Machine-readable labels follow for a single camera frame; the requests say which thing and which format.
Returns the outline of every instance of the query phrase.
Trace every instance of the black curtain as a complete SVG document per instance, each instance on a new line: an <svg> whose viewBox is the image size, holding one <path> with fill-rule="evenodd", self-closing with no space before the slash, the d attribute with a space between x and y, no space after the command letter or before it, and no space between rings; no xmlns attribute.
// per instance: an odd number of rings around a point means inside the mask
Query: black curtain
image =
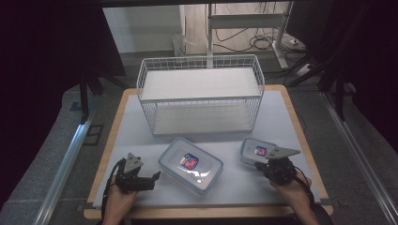
<svg viewBox="0 0 398 225"><path fill-rule="evenodd" d="M398 152L398 3L372 1L343 59L354 103Z"/></svg>
<svg viewBox="0 0 398 225"><path fill-rule="evenodd" d="M6 1L0 18L2 206L51 130L65 91L82 75L125 71L99 5Z"/></svg>

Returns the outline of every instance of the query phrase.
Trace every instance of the cable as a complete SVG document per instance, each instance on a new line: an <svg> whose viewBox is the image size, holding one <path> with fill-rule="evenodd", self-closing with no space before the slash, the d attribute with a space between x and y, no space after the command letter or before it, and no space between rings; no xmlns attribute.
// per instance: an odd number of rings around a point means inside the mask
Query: cable
<svg viewBox="0 0 398 225"><path fill-rule="evenodd" d="M265 47L265 48L260 48L260 47L256 46L255 44L256 44L258 41L266 41L266 42L268 42L267 47ZM257 36L257 35L255 35L254 37L252 37L252 38L249 40L249 43L250 43L251 46L255 47L255 48L258 49L258 50L266 50L266 49L268 49L268 48L271 46L271 42L269 41L269 39L267 39L266 37L259 37L259 36Z"/></svg>
<svg viewBox="0 0 398 225"><path fill-rule="evenodd" d="M225 49L227 49L227 50L229 50L229 51L232 51L232 52L246 52L246 51L248 51L248 50L250 50L250 49L252 49L253 48L253 46L251 46L250 48L248 48L248 49L245 49L245 50L233 50L233 49L230 49L230 48L228 48L228 47L225 47L225 46L223 46L223 45L219 45L219 44L213 44L214 46L218 46L218 47L222 47L222 48L225 48Z"/></svg>
<svg viewBox="0 0 398 225"><path fill-rule="evenodd" d="M260 8L260 10L258 10L259 12L261 12L261 5L262 5L263 3L259 3L258 4L258 6L254 9L254 11L253 11L253 13L258 9L258 8Z"/></svg>
<svg viewBox="0 0 398 225"><path fill-rule="evenodd" d="M106 203L108 202L108 193L109 193L109 187L111 186L111 182L112 182L112 176L114 176L115 170L117 167L119 167L119 165L122 163L122 160L119 160L114 167L112 168L111 174L109 175L109 179L106 182L106 186L105 189L103 190L103 194L102 194L102 205L101 205L101 217L103 219L103 216L105 215L105 207L106 207Z"/></svg>
<svg viewBox="0 0 398 225"><path fill-rule="evenodd" d="M269 10L269 2L266 2L266 6L264 7L264 11L268 12Z"/></svg>
<svg viewBox="0 0 398 225"><path fill-rule="evenodd" d="M266 32L264 31L264 28L263 28L263 35L264 35L265 37L267 37L267 38L269 39L270 42L273 42L274 40L276 40L276 38L270 37L270 36L268 36L268 34L271 34L271 32L266 33ZM282 49L283 51L286 51L286 52L296 52L296 53L306 53L306 52L307 52L307 50L292 49L292 48L290 48L290 47L284 45L283 43L281 43L281 49Z"/></svg>
<svg viewBox="0 0 398 225"><path fill-rule="evenodd" d="M295 168L297 170L299 170L301 172L301 174L304 176L305 183L307 183L307 186L309 188L310 187L310 182L308 182L307 176L305 176L304 172L299 167L295 166Z"/></svg>
<svg viewBox="0 0 398 225"><path fill-rule="evenodd" d="M228 9L229 13L231 13L231 14L232 14L232 11L229 9L229 6L228 6L228 4L226 4L225 6L226 6L226 9Z"/></svg>
<svg viewBox="0 0 398 225"><path fill-rule="evenodd" d="M276 7L276 2L274 2L274 9L272 10L272 13L275 13L275 7Z"/></svg>
<svg viewBox="0 0 398 225"><path fill-rule="evenodd" d="M302 57L300 60L298 60L297 63L295 65L293 65L288 70L282 70L282 71L278 71L278 72L277 71L274 71L274 72L263 72L264 75L266 75L267 73L283 72L283 74L280 74L280 75L277 75L277 76L273 76L273 77L269 77L269 78L265 78L265 81L271 80L271 79L280 78L280 77L284 76L283 85L285 85L286 84L287 75L289 75L292 71L294 71L300 65L304 64L305 62L307 62L309 59L310 59L310 55L306 53L306 55L304 55L304 57Z"/></svg>
<svg viewBox="0 0 398 225"><path fill-rule="evenodd" d="M231 37L228 37L228 38L226 38L226 39L220 39L220 38L219 38L219 33L217 32L218 29L216 29L216 37L217 37L217 39L218 39L220 42L223 42L223 41L229 40L229 39L231 39L231 38L237 36L238 34L244 32L244 31L246 31L246 30L248 30L248 29L249 29L249 28L245 28L245 29L243 29L243 30L237 32L236 34L234 34L234 35L232 35Z"/></svg>

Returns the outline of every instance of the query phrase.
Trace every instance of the white shelf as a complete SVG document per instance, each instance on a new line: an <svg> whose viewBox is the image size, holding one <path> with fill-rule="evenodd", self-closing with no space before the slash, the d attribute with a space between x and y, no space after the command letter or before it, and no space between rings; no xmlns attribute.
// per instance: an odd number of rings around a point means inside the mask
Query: white shelf
<svg viewBox="0 0 398 225"><path fill-rule="evenodd" d="M150 70L141 100L261 97L251 67Z"/></svg>
<svg viewBox="0 0 398 225"><path fill-rule="evenodd" d="M158 106L154 135L251 131L247 104Z"/></svg>

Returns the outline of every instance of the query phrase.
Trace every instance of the metal rail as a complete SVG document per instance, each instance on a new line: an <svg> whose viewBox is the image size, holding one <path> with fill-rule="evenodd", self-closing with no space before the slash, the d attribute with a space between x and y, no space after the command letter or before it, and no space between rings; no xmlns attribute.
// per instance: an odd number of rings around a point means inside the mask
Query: metal rail
<svg viewBox="0 0 398 225"><path fill-rule="evenodd" d="M99 97L94 97L94 99L92 100L92 107L90 109L91 113L88 115L88 118L85 121L85 123L80 124L77 127L77 130L75 132L75 135L73 136L68 151L65 154L64 159L61 162L61 165L59 166L58 172L55 175L55 178L47 192L46 197L44 198L44 201L40 209L38 210L38 214L33 224L42 225L49 223L50 218L54 212L56 203L59 200L59 196L61 195L62 190L68 180L74 161L77 155L79 154L79 150L83 144L85 134L87 133L91 121L93 120L94 113L98 107L99 101L100 101Z"/></svg>

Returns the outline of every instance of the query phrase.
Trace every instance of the clear plastic lid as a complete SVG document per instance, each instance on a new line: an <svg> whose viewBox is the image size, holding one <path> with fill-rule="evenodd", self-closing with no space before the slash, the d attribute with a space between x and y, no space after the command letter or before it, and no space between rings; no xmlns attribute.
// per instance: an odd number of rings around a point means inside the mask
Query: clear plastic lid
<svg viewBox="0 0 398 225"><path fill-rule="evenodd" d="M267 153L277 146L278 145L271 142L246 138L241 145L240 159L243 163L251 166L254 166L254 162L267 163Z"/></svg>
<svg viewBox="0 0 398 225"><path fill-rule="evenodd" d="M176 138L161 154L164 171L199 194L210 190L222 171L222 161L193 143Z"/></svg>

